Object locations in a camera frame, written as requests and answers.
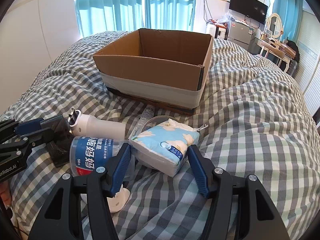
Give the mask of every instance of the blue floral tissue package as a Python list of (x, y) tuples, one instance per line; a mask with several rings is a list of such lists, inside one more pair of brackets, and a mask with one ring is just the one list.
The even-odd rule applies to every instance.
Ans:
[(187, 159), (188, 146), (198, 143), (198, 130), (169, 119), (132, 137), (132, 152), (146, 166), (173, 177)]

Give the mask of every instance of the silver screw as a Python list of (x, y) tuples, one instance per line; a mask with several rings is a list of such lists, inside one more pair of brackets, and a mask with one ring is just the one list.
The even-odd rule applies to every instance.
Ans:
[(97, 173), (103, 173), (105, 170), (106, 170), (105, 167), (98, 167), (96, 169)]
[(215, 169), (214, 169), (214, 172), (217, 173), (217, 174), (222, 174), (222, 173), (223, 173), (223, 169), (221, 169), (221, 168), (215, 168)]
[(69, 173), (65, 173), (62, 175), (62, 179), (70, 179), (71, 175)]
[(257, 179), (258, 179), (258, 178), (257, 178), (256, 175), (253, 175), (253, 174), (249, 175), (249, 180), (251, 180), (251, 181), (256, 181)]

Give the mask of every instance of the human hand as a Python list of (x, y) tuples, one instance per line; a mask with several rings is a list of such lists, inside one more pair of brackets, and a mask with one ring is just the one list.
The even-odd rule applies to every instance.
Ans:
[(0, 183), (0, 196), (5, 205), (11, 205), (11, 194), (8, 181)]

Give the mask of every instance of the sheer blue curtain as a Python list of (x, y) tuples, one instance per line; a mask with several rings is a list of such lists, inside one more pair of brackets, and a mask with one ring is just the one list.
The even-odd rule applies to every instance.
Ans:
[(83, 37), (106, 30), (144, 27), (142, 0), (76, 0), (76, 13)]
[(196, 0), (145, 0), (146, 27), (192, 31)]
[(287, 37), (295, 43), (298, 41), (300, 25), (302, 20), (303, 0), (275, 0), (273, 13), (279, 14), (284, 25), (282, 40)]

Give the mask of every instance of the black flat screen tv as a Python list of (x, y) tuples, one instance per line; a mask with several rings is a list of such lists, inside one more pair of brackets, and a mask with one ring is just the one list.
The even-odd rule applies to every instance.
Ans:
[(265, 24), (268, 6), (258, 0), (230, 0), (229, 9)]

